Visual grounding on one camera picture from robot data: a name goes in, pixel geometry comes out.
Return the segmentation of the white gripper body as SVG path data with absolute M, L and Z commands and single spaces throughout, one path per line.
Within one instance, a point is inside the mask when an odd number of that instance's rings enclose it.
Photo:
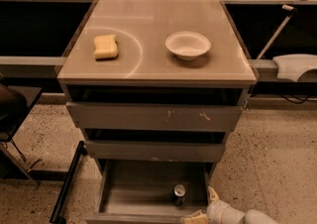
M 245 224 L 245 213 L 222 200 L 211 202 L 206 215 L 210 224 Z

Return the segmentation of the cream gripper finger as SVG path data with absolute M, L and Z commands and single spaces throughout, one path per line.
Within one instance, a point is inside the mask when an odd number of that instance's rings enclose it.
M 180 219 L 181 224 L 209 224 L 207 216 L 201 211 L 196 211 Z
M 217 192 L 214 190 L 213 187 L 209 186 L 208 187 L 208 195 L 209 195 L 209 200 L 211 202 L 213 201 L 217 201 L 219 199 L 219 195 L 217 194 Z

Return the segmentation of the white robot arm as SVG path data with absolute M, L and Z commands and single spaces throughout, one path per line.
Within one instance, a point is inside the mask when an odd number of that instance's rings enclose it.
M 221 200 L 213 187 L 208 187 L 209 204 L 205 211 L 198 210 L 180 218 L 181 224 L 279 224 L 256 209 L 246 212 Z

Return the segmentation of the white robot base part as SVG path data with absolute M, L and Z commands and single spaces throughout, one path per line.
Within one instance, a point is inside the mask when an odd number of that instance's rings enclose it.
M 317 69 L 317 56 L 293 54 L 275 56 L 273 62 L 277 65 L 277 77 L 297 82 L 307 71 Z

